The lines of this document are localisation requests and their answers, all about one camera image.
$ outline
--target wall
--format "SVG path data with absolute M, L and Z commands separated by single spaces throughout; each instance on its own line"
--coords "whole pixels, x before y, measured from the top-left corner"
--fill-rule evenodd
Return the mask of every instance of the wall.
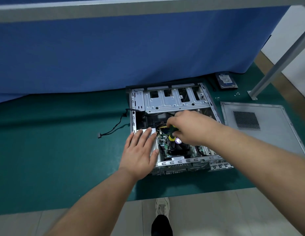
M 274 29 L 262 52 L 275 64 L 305 31 L 305 7 L 292 6 Z M 305 49 L 283 74 L 305 97 Z

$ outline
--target screwdriver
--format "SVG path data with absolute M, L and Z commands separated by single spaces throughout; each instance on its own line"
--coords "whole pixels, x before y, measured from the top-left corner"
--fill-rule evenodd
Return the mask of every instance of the screwdriver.
M 174 142 L 175 141 L 175 136 L 173 136 L 173 133 L 175 132 L 175 131 L 178 131 L 179 129 L 178 128 L 176 128 L 175 126 L 173 126 L 173 125 L 170 125 L 170 135 L 169 135 L 169 140 L 171 141 L 171 142 Z

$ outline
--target blue cloth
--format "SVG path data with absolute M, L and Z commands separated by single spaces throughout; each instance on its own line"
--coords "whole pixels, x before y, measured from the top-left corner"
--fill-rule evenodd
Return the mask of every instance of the blue cloth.
M 0 102 L 244 73 L 287 9 L 0 24 Z

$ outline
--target left hand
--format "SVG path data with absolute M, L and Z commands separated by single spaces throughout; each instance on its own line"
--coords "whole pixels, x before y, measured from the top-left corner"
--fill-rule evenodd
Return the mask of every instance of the left hand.
M 140 129 L 135 134 L 132 132 L 126 140 L 119 170 L 127 170 L 136 181 L 152 171 L 158 158 L 158 149 L 154 150 L 149 158 L 151 147 L 157 136 L 155 132 L 149 137 L 150 133 L 151 128 L 148 128 L 144 133 Z

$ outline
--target green mat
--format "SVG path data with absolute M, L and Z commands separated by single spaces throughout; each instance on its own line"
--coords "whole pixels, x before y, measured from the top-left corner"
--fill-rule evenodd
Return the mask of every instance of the green mat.
M 238 90 L 214 92 L 204 83 L 221 116 L 220 101 L 283 105 L 305 144 L 305 123 L 272 85 L 257 101 L 249 98 L 247 90 L 262 77 L 253 64 L 235 76 Z M 111 130 L 125 108 L 124 89 L 29 95 L 0 103 L 0 214 L 71 207 L 115 172 L 130 133 L 129 117 L 115 133 L 101 139 L 97 134 Z M 236 169 L 148 176 L 128 200 L 248 187 L 254 186 Z

